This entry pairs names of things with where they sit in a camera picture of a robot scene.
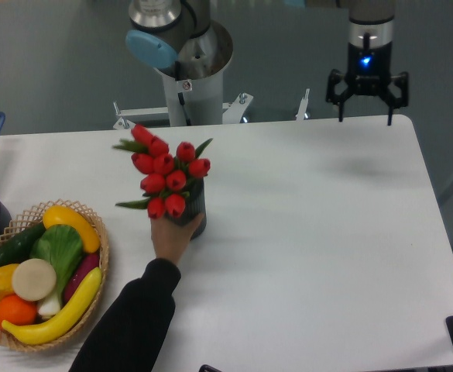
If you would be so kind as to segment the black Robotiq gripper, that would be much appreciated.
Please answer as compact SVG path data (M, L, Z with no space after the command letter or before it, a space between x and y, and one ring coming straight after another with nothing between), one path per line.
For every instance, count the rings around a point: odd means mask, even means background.
M393 112L409 105L409 73L403 71L391 76L392 43L364 50L348 45L348 65L344 75L333 69L328 75L326 102L338 107L338 121L344 118L345 102L353 95L378 96L388 106L387 125L391 126ZM346 88L336 92L341 82Z

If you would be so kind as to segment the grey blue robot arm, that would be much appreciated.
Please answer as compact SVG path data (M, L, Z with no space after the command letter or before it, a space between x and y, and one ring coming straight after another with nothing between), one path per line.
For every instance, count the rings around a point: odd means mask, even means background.
M409 75L393 76L395 3L393 1L302 1L303 7L347 9L346 72L328 76L326 102L344 115L353 96L380 98L390 115L409 104ZM211 19L209 1L132 1L133 26L125 37L130 53L157 71L172 126L230 124L245 121L252 96L241 93L223 105L223 73L232 59L232 38Z

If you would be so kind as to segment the black sleeved forearm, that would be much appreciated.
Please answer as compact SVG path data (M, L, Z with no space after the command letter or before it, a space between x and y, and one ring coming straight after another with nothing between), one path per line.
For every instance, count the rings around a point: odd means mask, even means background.
M151 371L175 312L179 269L157 258L127 283L72 363L71 371Z

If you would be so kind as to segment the person's bare hand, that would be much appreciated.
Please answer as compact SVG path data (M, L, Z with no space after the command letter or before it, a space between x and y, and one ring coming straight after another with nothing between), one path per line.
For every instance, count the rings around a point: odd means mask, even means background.
M168 260L177 266L204 217L205 214L198 214L184 226L179 226L165 217L151 219L151 239L156 258Z

